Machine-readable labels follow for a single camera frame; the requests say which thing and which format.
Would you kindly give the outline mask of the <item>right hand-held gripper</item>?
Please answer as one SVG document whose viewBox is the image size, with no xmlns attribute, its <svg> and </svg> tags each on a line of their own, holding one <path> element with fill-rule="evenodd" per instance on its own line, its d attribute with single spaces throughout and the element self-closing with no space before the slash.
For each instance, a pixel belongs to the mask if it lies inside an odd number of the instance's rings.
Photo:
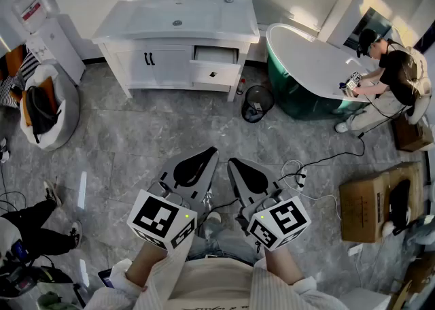
<svg viewBox="0 0 435 310">
<path fill-rule="evenodd" d="M 295 240 L 311 219 L 297 196 L 279 188 L 277 178 L 256 162 L 230 158 L 228 176 L 240 200 L 240 225 L 264 249 L 273 251 Z"/>
</svg>

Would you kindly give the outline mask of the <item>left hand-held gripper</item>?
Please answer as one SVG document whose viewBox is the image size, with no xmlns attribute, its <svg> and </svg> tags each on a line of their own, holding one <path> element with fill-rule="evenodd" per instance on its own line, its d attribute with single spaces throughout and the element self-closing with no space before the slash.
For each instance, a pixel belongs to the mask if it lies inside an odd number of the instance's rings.
<svg viewBox="0 0 435 310">
<path fill-rule="evenodd" d="M 197 202 L 204 199 L 219 160 L 216 147 L 188 150 L 163 164 L 148 190 L 140 190 L 128 225 L 141 239 L 173 251 L 193 235 Z"/>
</svg>

